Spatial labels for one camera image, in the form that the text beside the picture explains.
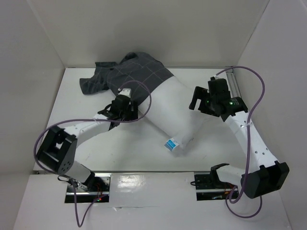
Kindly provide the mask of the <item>dark grey checked pillowcase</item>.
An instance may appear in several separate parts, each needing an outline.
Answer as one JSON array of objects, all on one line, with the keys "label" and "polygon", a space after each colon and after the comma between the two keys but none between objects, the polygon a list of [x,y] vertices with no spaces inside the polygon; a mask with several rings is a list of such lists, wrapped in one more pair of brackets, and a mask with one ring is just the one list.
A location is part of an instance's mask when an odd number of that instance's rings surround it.
[{"label": "dark grey checked pillowcase", "polygon": [[148,96],[142,82],[150,92],[174,75],[151,55],[144,52],[130,52],[119,63],[96,62],[91,78],[79,79],[84,95],[94,95],[111,90],[118,93],[120,87],[131,89],[131,99],[141,104]]}]

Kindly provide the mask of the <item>white pillow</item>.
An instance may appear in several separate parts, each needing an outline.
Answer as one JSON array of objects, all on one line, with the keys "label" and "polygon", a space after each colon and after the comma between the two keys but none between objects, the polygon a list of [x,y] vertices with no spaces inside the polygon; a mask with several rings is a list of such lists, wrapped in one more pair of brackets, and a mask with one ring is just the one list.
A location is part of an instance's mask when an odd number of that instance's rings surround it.
[{"label": "white pillow", "polygon": [[139,106],[155,126],[179,144],[176,154],[183,154],[194,139],[206,117],[189,109],[193,90],[173,76],[160,84]]}]

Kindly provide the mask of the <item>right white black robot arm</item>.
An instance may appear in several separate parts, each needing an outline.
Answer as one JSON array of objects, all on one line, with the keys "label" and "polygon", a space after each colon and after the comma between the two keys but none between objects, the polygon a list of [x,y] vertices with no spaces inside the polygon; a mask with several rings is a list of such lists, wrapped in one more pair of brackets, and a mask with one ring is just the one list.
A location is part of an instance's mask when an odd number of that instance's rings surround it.
[{"label": "right white black robot arm", "polygon": [[232,97],[225,79],[211,77],[209,88],[195,87],[190,110],[200,101],[198,110],[207,115],[220,117],[237,138],[246,158],[249,160],[248,173],[228,163],[211,167],[209,182],[215,188],[225,183],[243,189],[251,199],[279,190],[287,175],[287,163],[280,163],[262,140],[251,119],[244,101]]}]

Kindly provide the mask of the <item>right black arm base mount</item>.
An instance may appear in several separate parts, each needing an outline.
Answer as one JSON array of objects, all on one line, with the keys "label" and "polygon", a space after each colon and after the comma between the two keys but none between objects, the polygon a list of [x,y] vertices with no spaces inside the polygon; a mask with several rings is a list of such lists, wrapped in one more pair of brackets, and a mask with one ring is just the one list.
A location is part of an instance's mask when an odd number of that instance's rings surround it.
[{"label": "right black arm base mount", "polygon": [[225,200],[234,185],[226,182],[214,182],[210,172],[195,172],[190,182],[196,189],[197,201]]}]

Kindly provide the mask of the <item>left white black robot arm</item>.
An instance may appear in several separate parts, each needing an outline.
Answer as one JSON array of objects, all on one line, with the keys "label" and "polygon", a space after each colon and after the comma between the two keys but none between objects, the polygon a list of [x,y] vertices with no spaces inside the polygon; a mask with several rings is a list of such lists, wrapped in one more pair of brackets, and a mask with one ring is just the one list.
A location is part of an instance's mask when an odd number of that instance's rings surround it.
[{"label": "left white black robot arm", "polygon": [[95,173],[75,160],[76,149],[89,139],[112,130],[121,122],[138,118],[138,105],[129,96],[118,95],[92,119],[60,128],[51,127],[35,159],[54,174],[74,180],[84,191],[94,187]]}]

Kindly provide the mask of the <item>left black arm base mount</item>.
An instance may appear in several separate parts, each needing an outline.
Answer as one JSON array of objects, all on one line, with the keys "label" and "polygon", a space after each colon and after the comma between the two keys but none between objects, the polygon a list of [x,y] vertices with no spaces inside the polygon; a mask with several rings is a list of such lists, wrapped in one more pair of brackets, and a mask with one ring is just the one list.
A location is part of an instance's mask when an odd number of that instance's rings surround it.
[{"label": "left black arm base mount", "polygon": [[67,183],[65,203],[74,203],[74,194],[76,194],[77,203],[97,203],[109,202],[110,175],[96,176],[94,181],[87,187],[76,180],[58,176],[58,180]]}]

